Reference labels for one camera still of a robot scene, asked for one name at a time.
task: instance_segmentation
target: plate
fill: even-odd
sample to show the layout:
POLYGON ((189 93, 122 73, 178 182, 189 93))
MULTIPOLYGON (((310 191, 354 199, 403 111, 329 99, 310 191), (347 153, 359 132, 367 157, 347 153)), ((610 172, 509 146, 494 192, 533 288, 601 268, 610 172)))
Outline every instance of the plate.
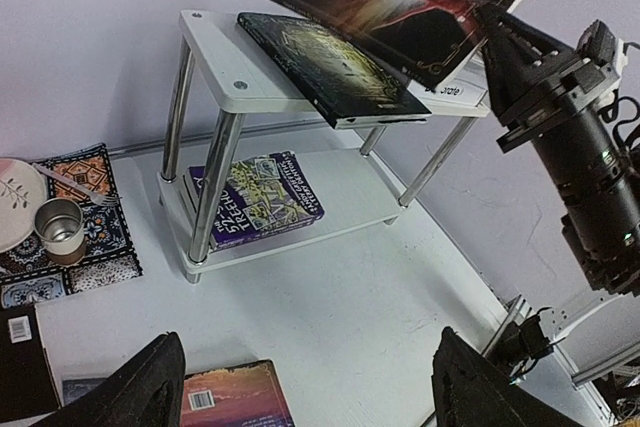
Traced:
POLYGON ((0 252, 33 232, 36 210, 47 200, 47 184, 26 162, 0 158, 0 252))

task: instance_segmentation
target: patterned mat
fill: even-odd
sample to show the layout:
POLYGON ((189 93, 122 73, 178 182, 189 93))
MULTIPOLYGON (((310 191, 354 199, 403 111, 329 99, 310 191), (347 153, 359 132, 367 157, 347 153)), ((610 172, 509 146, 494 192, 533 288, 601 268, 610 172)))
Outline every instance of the patterned mat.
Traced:
MULTIPOLYGON (((104 144, 39 162, 85 187, 118 195, 104 144)), ((142 268, 122 207, 100 207, 88 197, 47 178, 49 198, 73 199, 84 212, 87 254, 73 267, 51 262, 35 234, 0 254, 0 308, 58 299, 140 277, 142 268)))

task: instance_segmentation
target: robotic arm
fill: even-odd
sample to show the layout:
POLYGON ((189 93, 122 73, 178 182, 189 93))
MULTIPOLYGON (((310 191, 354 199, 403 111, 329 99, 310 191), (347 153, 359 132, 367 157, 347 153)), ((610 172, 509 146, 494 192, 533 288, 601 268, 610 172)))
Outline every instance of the robotic arm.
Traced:
POLYGON ((500 7, 477 8, 491 110, 506 153, 531 142, 568 214, 563 235, 593 290, 640 295, 640 130, 622 140, 618 91, 626 48, 597 21, 577 49, 500 7))

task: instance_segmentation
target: white shelf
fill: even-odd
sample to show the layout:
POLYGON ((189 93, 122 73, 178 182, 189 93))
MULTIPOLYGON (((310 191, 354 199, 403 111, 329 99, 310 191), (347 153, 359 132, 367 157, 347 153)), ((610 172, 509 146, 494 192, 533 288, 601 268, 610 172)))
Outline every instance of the white shelf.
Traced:
POLYGON ((209 252, 203 265, 188 258, 193 225, 179 193, 179 181, 168 184, 158 174, 160 196, 167 212, 184 270, 197 275, 277 254, 353 232, 398 217, 399 192, 373 157, 357 149, 296 155, 305 177, 325 209, 325 216, 305 227, 219 252, 209 252))
MULTIPOLYGON (((216 102, 226 112, 265 114, 316 109, 255 41, 237 14, 183 10, 180 28, 216 102), (246 88, 236 87, 238 82, 246 88)), ((489 109, 420 99, 434 115, 485 117, 489 109)))

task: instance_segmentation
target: chrome pole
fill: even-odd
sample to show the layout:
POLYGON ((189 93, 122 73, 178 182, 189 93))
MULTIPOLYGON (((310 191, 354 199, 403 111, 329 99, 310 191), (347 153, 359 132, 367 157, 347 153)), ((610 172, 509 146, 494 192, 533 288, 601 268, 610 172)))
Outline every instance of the chrome pole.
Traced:
POLYGON ((182 39, 180 48, 180 68, 176 76, 171 98, 171 110, 169 112, 169 122, 167 124, 167 135, 164 143, 164 158, 162 160, 162 179, 165 182, 176 180, 176 170, 178 169, 178 157, 180 154, 180 138, 184 125, 184 114, 186 112, 187 100, 189 99, 189 88, 193 78, 195 62, 193 53, 187 41, 182 39))
POLYGON ((369 157, 371 152, 373 152, 376 144, 380 140, 380 137, 382 137, 382 134, 384 134, 386 130, 386 126, 374 128, 369 134, 369 137, 367 137, 367 140, 365 140, 364 145, 360 149, 360 155, 362 155, 363 157, 369 157))
POLYGON ((244 117, 245 114, 230 114, 220 110, 204 169, 202 193, 189 247, 189 260, 194 264, 202 264, 207 260, 211 230, 238 146, 244 117))
POLYGON ((442 164, 444 164, 445 160, 451 155, 451 153, 455 150, 455 148, 460 144, 464 136, 467 135, 473 124, 475 124, 476 117, 464 117, 460 120, 454 127, 454 129, 449 134, 449 137, 443 142, 438 151, 431 157, 429 163, 425 166, 425 168, 418 174, 416 180, 409 186, 407 191, 400 197, 398 202, 402 207, 408 207, 411 202, 413 202, 418 194, 422 192, 429 181, 433 178, 433 176, 440 170, 442 164))

